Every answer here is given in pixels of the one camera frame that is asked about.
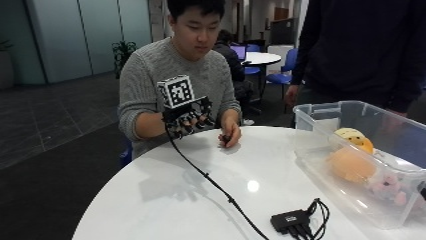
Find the white table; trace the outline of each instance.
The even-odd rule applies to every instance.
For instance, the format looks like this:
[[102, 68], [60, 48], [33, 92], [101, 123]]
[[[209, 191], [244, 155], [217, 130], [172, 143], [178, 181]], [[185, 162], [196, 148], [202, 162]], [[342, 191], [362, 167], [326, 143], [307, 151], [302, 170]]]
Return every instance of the white table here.
[[281, 61], [281, 56], [273, 53], [248, 52], [246, 61], [250, 63], [246, 66], [266, 66]]
[[[241, 144], [232, 149], [218, 148], [218, 130], [176, 142], [269, 239], [291, 239], [274, 231], [270, 216], [306, 209], [317, 197], [331, 212], [323, 239], [423, 239], [425, 221], [409, 221], [405, 228], [385, 231], [362, 219], [347, 219], [295, 163], [293, 131], [244, 127]], [[311, 216], [313, 229], [322, 222], [319, 212]], [[97, 194], [73, 236], [73, 240], [93, 239], [262, 238], [222, 193], [165, 144], [136, 159]]]

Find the transparent box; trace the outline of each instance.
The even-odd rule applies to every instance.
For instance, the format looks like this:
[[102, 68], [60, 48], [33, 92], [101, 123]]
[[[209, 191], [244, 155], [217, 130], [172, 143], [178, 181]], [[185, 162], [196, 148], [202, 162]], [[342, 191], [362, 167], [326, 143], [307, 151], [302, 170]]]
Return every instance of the transparent box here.
[[[426, 126], [359, 101], [305, 104], [293, 111], [297, 163], [339, 206], [381, 229], [401, 227], [411, 214], [423, 216]], [[357, 129], [373, 153], [338, 136], [339, 128]]]

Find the man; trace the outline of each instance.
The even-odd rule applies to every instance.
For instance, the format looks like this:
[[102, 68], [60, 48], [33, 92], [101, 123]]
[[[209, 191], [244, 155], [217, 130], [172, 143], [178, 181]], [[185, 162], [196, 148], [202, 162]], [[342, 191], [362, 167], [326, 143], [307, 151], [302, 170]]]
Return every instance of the man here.
[[[213, 50], [222, 54], [226, 59], [234, 85], [234, 94], [237, 100], [240, 101], [244, 117], [249, 112], [250, 98], [253, 95], [253, 84], [250, 81], [245, 80], [244, 67], [241, 65], [236, 51], [230, 49], [230, 43], [232, 33], [222, 29], [218, 32], [217, 42], [214, 44]], [[250, 126], [254, 124], [254, 121], [244, 118], [242, 124], [245, 126]]]
[[132, 54], [120, 78], [120, 129], [133, 142], [133, 158], [168, 141], [157, 82], [188, 75], [194, 97], [208, 96], [222, 127], [225, 147], [238, 142], [241, 109], [225, 58], [212, 51], [225, 11], [224, 0], [168, 0], [173, 37]]
[[310, 0], [286, 104], [359, 100], [406, 116], [426, 79], [425, 12], [425, 0]]

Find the stuffed toy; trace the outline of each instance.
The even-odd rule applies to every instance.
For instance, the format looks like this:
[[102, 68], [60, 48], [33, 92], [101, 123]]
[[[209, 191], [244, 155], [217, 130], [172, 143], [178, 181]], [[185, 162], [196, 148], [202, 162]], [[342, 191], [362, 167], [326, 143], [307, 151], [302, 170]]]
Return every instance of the stuffed toy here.
[[[341, 128], [334, 133], [373, 154], [373, 143], [358, 130]], [[375, 172], [375, 166], [359, 155], [349, 146], [343, 146], [331, 153], [327, 160], [337, 176], [350, 182], [365, 183]]]
[[365, 183], [374, 175], [374, 164], [349, 147], [331, 153], [327, 160], [333, 173], [350, 182]]
[[355, 144], [363, 151], [373, 154], [373, 143], [357, 129], [341, 128], [334, 133]]
[[371, 183], [369, 188], [375, 197], [391, 201], [397, 206], [403, 206], [407, 203], [407, 195], [402, 191], [401, 182], [395, 174], [385, 174], [382, 181]]

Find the yellow plush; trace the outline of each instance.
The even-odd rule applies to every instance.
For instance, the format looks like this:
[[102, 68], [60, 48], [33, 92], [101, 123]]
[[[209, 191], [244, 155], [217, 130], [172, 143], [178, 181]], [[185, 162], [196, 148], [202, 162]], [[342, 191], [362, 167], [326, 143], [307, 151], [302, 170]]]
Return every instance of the yellow plush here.
[[373, 163], [363, 159], [349, 147], [331, 153], [329, 157], [333, 173], [350, 182], [363, 183], [375, 172]]
[[363, 151], [373, 154], [373, 143], [357, 129], [341, 128], [334, 133], [355, 144]]

